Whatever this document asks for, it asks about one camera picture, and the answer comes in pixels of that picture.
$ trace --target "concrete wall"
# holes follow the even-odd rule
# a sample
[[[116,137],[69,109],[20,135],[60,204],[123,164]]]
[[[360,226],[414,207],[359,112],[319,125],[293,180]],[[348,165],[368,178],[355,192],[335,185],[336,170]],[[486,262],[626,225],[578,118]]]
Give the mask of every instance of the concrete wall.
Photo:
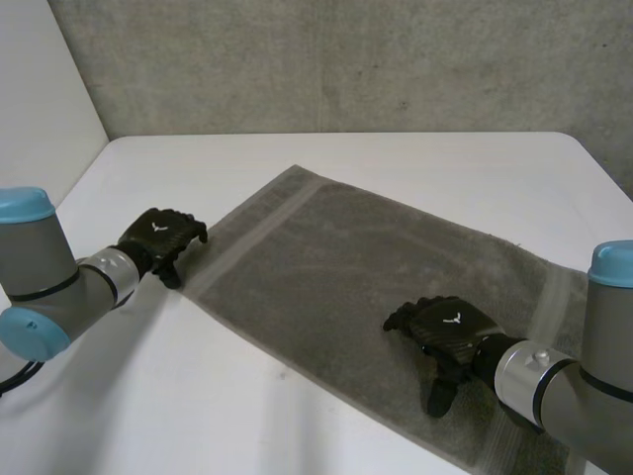
[[[49,0],[111,138],[560,131],[633,194],[631,0]]]
[[[46,0],[0,1],[0,187],[57,205],[107,142]]]

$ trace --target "robotic hand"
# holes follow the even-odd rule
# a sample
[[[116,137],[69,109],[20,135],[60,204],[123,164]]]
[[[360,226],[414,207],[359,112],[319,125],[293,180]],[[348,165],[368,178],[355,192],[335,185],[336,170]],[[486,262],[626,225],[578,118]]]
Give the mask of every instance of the robotic hand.
[[[437,361],[427,411],[444,416],[458,385],[482,380],[510,418],[546,431],[610,474],[633,473],[633,241],[593,252],[582,358],[506,335],[457,297],[405,303],[383,329],[399,330]]]
[[[11,301],[0,340],[27,361],[52,359],[124,305],[145,273],[180,287],[174,261],[195,238],[207,241],[204,223],[152,208],[115,245],[77,261],[44,190],[0,189],[0,284]]]
[[[115,248],[137,256],[137,267],[151,270],[168,289],[178,289],[182,282],[174,261],[195,238],[208,240],[207,227],[193,215],[151,208],[123,233]]]
[[[406,302],[389,316],[383,330],[401,331],[437,361],[437,378],[426,407],[434,418],[448,413],[458,385],[475,376],[473,361],[480,343],[491,335],[503,334],[493,319],[458,297]]]

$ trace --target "button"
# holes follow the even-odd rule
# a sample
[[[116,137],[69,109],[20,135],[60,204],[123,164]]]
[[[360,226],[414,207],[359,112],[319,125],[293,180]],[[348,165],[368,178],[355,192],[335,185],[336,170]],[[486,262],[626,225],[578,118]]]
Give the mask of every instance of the button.
[[[547,351],[547,349],[539,349],[534,353],[534,359],[543,367],[549,366],[550,353]]]

